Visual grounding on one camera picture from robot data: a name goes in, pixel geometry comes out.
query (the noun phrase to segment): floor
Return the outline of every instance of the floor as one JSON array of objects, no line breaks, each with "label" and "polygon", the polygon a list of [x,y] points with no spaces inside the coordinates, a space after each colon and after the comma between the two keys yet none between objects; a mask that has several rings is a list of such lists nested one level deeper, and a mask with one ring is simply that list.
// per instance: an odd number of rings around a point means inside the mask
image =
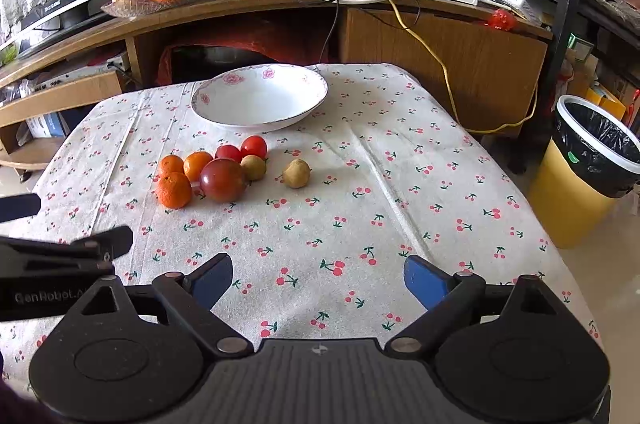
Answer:
[{"label": "floor", "polygon": [[[507,169],[500,150],[492,155]],[[512,176],[526,192],[536,166]],[[0,196],[30,191],[40,172],[25,184],[10,168],[0,168]],[[640,216],[620,206],[578,247],[561,250],[599,326],[611,365],[610,424],[639,424],[636,397],[640,386]]]}]

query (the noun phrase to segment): trash can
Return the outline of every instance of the trash can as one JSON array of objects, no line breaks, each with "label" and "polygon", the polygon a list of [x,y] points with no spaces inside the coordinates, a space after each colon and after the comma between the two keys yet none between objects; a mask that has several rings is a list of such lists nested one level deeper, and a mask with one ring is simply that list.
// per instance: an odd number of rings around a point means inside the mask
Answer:
[{"label": "trash can", "polygon": [[577,245],[640,183],[640,141],[599,106],[562,96],[527,198],[556,247]]}]

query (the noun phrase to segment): cherry print tablecloth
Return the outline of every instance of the cherry print tablecloth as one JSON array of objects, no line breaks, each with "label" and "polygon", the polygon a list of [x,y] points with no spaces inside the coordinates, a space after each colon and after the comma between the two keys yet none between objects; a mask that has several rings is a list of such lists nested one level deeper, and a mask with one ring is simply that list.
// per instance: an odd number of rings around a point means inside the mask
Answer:
[{"label": "cherry print tablecloth", "polygon": [[[527,201],[489,154],[405,71],[321,65],[325,102],[268,133],[268,173],[237,203],[198,189],[182,210],[160,206],[158,161],[240,144],[191,111],[197,83],[105,100],[74,130],[40,178],[40,213],[4,234],[69,242],[116,224],[134,231],[116,261],[126,284],[188,273],[231,255],[233,285],[214,312],[255,345],[272,338],[375,336],[384,344],[422,314],[405,289],[404,258],[488,282],[543,277],[599,338],[582,295]],[[287,188],[301,157],[310,184]],[[0,325],[4,377],[27,383],[28,361],[57,318]]]}]

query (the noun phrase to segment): orange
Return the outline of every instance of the orange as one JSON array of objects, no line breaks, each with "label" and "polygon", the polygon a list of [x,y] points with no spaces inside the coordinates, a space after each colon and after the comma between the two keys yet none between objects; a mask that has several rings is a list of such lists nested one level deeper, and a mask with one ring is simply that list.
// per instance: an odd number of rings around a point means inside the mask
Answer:
[{"label": "orange", "polygon": [[212,160],[213,157],[206,151],[192,153],[184,160],[184,174],[191,182],[199,182],[202,168]]},{"label": "orange", "polygon": [[158,174],[160,176],[168,175],[169,173],[183,173],[182,159],[177,155],[167,155],[158,164]]},{"label": "orange", "polygon": [[166,208],[183,208],[191,200],[191,183],[183,173],[169,173],[158,181],[156,195]]}]

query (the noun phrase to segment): fruit plate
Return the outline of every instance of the fruit plate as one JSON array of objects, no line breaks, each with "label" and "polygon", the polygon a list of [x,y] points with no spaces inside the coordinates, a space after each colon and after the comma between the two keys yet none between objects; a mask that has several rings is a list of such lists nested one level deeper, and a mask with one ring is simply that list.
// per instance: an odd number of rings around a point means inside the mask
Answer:
[{"label": "fruit plate", "polygon": [[308,68],[253,65],[201,84],[191,97],[191,107],[220,128],[265,132],[304,119],[327,93],[324,77]]}]

